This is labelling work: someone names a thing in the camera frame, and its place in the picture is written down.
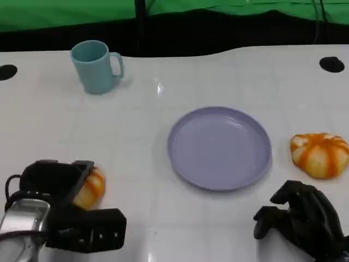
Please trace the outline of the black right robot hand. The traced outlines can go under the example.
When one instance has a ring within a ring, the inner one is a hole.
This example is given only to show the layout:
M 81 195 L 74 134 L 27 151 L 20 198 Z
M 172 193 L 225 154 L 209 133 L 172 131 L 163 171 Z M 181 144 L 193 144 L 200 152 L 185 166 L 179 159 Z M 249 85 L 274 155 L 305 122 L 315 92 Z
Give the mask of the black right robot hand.
M 314 261 L 348 261 L 348 236 L 336 209 L 320 190 L 288 180 L 270 201 L 273 206 L 262 206 L 253 217 L 255 239 L 275 229 Z

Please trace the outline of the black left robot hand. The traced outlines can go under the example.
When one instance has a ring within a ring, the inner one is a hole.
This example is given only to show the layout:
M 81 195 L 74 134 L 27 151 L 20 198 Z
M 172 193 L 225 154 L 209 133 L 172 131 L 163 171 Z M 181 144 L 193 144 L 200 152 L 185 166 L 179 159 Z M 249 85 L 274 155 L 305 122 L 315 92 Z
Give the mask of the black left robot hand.
M 72 206 L 93 168 L 91 160 L 38 160 L 23 171 L 19 189 L 47 196 L 59 207 Z

